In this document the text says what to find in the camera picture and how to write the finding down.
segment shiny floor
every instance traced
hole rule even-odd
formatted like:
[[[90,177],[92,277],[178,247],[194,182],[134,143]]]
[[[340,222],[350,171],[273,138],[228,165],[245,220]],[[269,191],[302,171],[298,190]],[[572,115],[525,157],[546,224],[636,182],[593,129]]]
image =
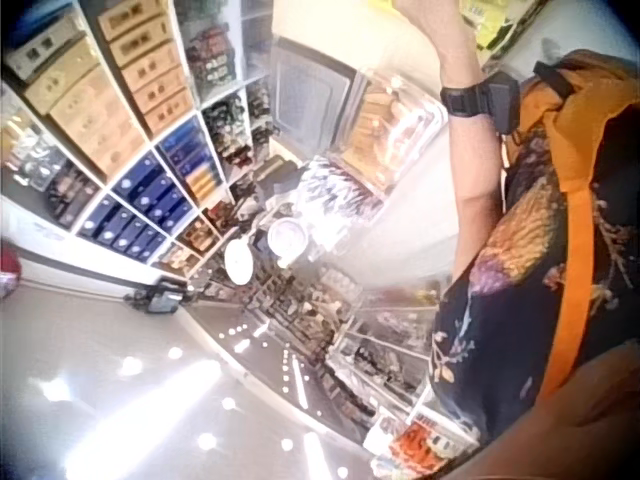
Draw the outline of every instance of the shiny floor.
[[[250,382],[185,311],[23,285],[0,314],[8,478],[371,478],[360,447]]]

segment blue box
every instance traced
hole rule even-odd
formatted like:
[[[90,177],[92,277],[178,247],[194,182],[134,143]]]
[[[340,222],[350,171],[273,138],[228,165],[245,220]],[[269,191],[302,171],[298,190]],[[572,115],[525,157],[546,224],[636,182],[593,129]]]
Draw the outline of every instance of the blue box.
[[[171,230],[176,226],[176,224],[184,218],[184,216],[189,213],[191,210],[191,205],[183,199],[179,204],[173,207],[173,210],[165,217],[162,222],[162,229],[171,233]]]
[[[160,224],[162,218],[184,197],[180,194],[178,187],[171,188],[167,193],[158,199],[156,204],[149,209],[147,217],[154,223]]]
[[[169,134],[167,138],[160,142],[160,148],[166,153],[169,154],[172,152],[178,145],[184,142],[190,135],[193,134],[194,131],[202,131],[198,120],[194,117],[187,120],[185,123],[176,128],[173,132]]]
[[[89,215],[89,217],[82,224],[82,228],[80,229],[80,235],[83,237],[92,237],[94,232],[98,229],[99,226],[111,217],[110,214],[115,214],[118,202],[113,197],[109,195],[105,195],[98,206],[93,209],[93,212]]]
[[[158,175],[156,179],[145,188],[140,195],[133,201],[133,206],[142,213],[149,210],[154,203],[173,186],[173,182],[169,175],[163,173]]]
[[[211,156],[211,151],[206,145],[204,146],[204,148],[201,148],[200,150],[191,154],[191,156],[187,158],[182,163],[182,165],[180,165],[180,167],[178,168],[178,173],[182,178],[186,178],[190,173],[192,173],[203,163],[213,165],[213,157]]]
[[[207,140],[202,131],[193,132],[193,134],[181,143],[173,152],[167,154],[169,161],[175,166],[180,167],[193,152],[199,150],[203,146],[207,146]]]
[[[149,242],[158,234],[156,229],[147,225],[140,235],[133,241],[127,249],[126,255],[131,258],[138,258],[142,250],[144,250]]]
[[[156,235],[155,238],[151,240],[151,242],[149,242],[147,248],[145,248],[138,256],[138,260],[140,260],[141,262],[146,262],[147,260],[149,260],[149,257],[153,254],[153,252],[160,248],[160,245],[162,245],[166,239],[167,237],[165,237],[164,235]]]
[[[134,216],[133,212],[127,208],[120,207],[116,214],[102,227],[97,237],[98,242],[111,245]]]
[[[143,220],[134,218],[113,242],[112,248],[118,252],[126,251],[146,226],[147,224]]]
[[[113,190],[122,198],[130,199],[131,194],[136,191],[136,187],[157,166],[158,159],[152,153],[146,154],[124,174]]]

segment beige box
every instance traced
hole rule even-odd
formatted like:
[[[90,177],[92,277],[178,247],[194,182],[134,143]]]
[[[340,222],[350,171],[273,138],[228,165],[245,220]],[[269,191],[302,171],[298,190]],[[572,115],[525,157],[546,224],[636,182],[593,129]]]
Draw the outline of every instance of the beige box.
[[[180,65],[178,49],[173,41],[159,46],[122,70],[129,89],[137,92],[154,78],[176,65]]]
[[[80,116],[95,107],[104,95],[115,95],[107,73],[98,65],[65,93],[51,109],[51,116],[66,130]]]
[[[53,110],[51,110],[51,115],[56,118]],[[61,123],[57,119],[56,121],[67,132],[67,135],[78,145],[83,146],[100,130],[109,130],[115,119],[128,117],[129,112],[120,98],[114,90],[109,90],[99,99],[95,99],[91,108],[79,112],[68,123]]]
[[[24,81],[44,65],[65,43],[82,32],[82,23],[75,11],[70,11],[44,32],[4,57],[6,63]]]
[[[191,93],[185,88],[151,110],[144,118],[149,130],[157,135],[191,108],[193,108]]]
[[[182,67],[175,67],[152,80],[147,86],[133,94],[142,113],[157,107],[181,88],[186,87]]]
[[[110,48],[118,66],[124,67],[170,38],[172,38],[171,23],[163,15],[124,34],[111,43]]]
[[[98,17],[107,42],[167,11],[166,0],[125,0]]]
[[[95,50],[87,37],[83,37],[47,68],[25,90],[24,95],[38,113],[45,115],[65,92],[97,64]]]
[[[142,134],[128,115],[114,119],[113,123],[116,124],[115,128],[98,132],[82,148],[107,178],[124,167],[145,145]]]

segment hand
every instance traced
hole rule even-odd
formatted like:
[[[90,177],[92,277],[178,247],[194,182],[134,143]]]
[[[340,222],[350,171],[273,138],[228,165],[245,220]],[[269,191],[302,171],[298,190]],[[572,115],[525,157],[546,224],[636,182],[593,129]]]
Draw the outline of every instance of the hand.
[[[458,0],[393,0],[393,6],[424,33],[440,58],[442,83],[468,87],[483,80],[473,29],[460,14]]]

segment bag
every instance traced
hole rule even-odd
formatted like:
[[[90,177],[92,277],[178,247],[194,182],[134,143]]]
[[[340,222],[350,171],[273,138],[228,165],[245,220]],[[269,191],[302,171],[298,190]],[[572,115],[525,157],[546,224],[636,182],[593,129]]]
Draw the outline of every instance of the bag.
[[[622,60],[587,50],[568,54],[555,67],[538,62],[534,73],[537,78],[523,88],[520,127],[507,140],[507,157],[514,162],[520,135],[542,122],[567,199],[568,228],[565,287],[539,402],[567,380],[582,343],[594,268],[590,183],[607,121],[640,105],[640,88]]]

